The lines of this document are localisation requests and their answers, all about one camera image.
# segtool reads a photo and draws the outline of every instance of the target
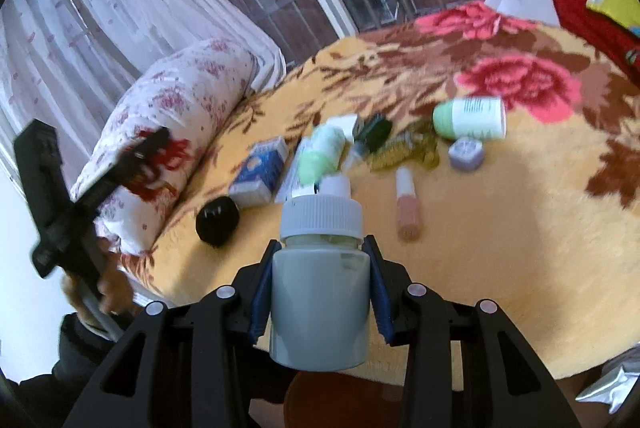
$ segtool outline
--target floral blanket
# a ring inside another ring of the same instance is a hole
[[[283,135],[293,148],[318,122],[349,112],[382,112],[399,130],[470,94],[504,98],[506,139],[486,143],[471,174],[448,165],[444,143],[435,170],[412,166],[425,223],[412,244],[399,241],[388,212],[394,174],[359,167],[351,184],[366,233],[446,299],[495,299],[556,378],[619,354],[640,340],[640,89],[572,34],[480,2],[339,40],[277,90],[241,103],[152,253],[127,267],[177,304],[200,299],[278,236],[276,204],[242,212],[220,249],[194,230],[254,142]],[[369,361],[351,373],[401,383],[406,351],[383,345],[373,321],[371,329]]]

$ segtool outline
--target black ball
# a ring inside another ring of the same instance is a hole
[[[219,248],[228,241],[240,221],[236,203],[228,196],[207,202],[196,217],[196,233],[201,241]]]

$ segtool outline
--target blue and white box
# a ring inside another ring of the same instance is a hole
[[[240,173],[229,186],[229,196],[238,208],[250,208],[271,202],[289,149],[283,137],[254,144],[242,163]]]

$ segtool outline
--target red cloth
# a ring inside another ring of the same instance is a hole
[[[586,7],[587,0],[554,0],[560,25],[605,53],[640,87],[640,61],[631,64],[626,55],[640,49],[640,39],[613,20]]]

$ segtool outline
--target lip gloss tube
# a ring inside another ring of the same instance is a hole
[[[411,242],[420,237],[422,221],[420,220],[420,202],[415,196],[414,179],[411,170],[401,166],[396,170],[396,212],[398,238]]]

